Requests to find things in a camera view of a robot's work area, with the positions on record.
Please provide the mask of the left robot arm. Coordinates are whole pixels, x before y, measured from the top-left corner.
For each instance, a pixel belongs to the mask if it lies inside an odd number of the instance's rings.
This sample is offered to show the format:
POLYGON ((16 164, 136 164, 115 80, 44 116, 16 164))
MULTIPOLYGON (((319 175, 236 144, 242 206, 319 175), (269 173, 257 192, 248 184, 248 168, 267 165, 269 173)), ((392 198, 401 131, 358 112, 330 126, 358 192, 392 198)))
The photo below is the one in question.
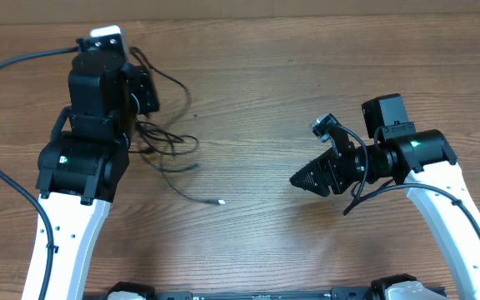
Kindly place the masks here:
POLYGON ((54 254, 45 297, 83 297, 98 234, 129 165, 135 119, 160 108, 149 72, 128 61, 122 34, 77 43, 68 75, 71 104, 37 162, 38 201, 50 223, 37 223, 25 299, 40 294, 48 250, 54 254))

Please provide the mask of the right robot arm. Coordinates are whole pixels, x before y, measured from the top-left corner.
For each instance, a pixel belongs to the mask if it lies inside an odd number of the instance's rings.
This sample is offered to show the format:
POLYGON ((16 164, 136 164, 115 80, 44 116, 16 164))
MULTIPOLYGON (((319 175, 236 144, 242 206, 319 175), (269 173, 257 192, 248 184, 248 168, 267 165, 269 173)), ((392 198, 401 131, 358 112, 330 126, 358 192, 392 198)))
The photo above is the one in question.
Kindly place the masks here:
POLYGON ((448 140, 438 130, 419 132, 403 98, 394 93, 362 104, 371 145, 332 114, 318 117, 313 134, 332 146, 289 179, 322 197, 349 191, 356 206, 383 193, 405 192, 431 231, 461 299, 480 299, 480 212, 448 140))

